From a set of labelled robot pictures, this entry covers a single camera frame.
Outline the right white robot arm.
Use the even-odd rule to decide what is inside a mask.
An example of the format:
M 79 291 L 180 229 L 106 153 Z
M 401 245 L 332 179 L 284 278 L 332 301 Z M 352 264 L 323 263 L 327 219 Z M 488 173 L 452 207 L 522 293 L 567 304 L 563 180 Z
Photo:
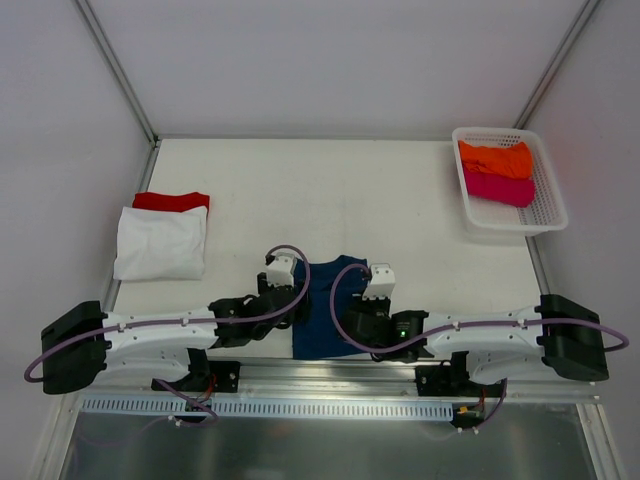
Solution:
M 466 396 L 547 372 L 586 383 L 609 377 L 598 314 L 561 295 L 487 315 L 389 309 L 388 299 L 357 297 L 332 319 L 347 343 L 376 362 L 443 361 L 447 369 L 430 382 L 438 395 Z

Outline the navy blue t shirt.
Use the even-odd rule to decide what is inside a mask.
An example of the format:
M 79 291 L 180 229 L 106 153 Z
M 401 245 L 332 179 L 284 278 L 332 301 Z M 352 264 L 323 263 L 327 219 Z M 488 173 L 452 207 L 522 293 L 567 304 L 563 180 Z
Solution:
M 310 264 L 310 313 L 306 320 L 293 325 L 292 356 L 295 360 L 323 360 L 364 353 L 346 342 L 336 330 L 330 315 L 331 287 L 345 267 L 351 264 L 368 266 L 367 260 L 340 255 L 326 263 Z M 351 304 L 354 294 L 360 294 L 367 280 L 360 270 L 347 272 L 339 282 L 335 294 L 335 313 L 338 318 Z

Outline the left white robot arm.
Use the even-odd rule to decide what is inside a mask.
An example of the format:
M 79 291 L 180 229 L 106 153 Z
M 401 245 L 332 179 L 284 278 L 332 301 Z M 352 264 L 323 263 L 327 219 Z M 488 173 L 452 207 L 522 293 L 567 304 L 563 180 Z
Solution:
M 284 330 L 308 312 L 308 277 L 257 277 L 258 292 L 223 298 L 181 314 L 126 316 L 85 301 L 41 332 L 44 393 L 61 395 L 94 384 L 165 381 L 176 390 L 207 386 L 207 353 L 234 349 Z

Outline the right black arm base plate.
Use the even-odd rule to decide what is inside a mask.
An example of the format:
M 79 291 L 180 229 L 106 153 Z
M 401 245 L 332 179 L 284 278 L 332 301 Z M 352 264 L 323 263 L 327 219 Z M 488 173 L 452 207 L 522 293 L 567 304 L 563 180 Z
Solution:
M 420 397 L 482 397 L 499 398 L 504 385 L 498 382 L 482 385 L 470 379 L 463 367 L 446 364 L 419 366 L 414 369 L 415 384 Z

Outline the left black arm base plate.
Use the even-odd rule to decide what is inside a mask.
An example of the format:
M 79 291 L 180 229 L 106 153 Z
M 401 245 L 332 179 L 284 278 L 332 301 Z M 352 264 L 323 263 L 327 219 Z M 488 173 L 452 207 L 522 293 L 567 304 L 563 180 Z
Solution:
M 241 363 L 238 361 L 198 361 L 188 367 L 188 373 L 167 384 L 179 392 L 236 393 L 240 380 Z

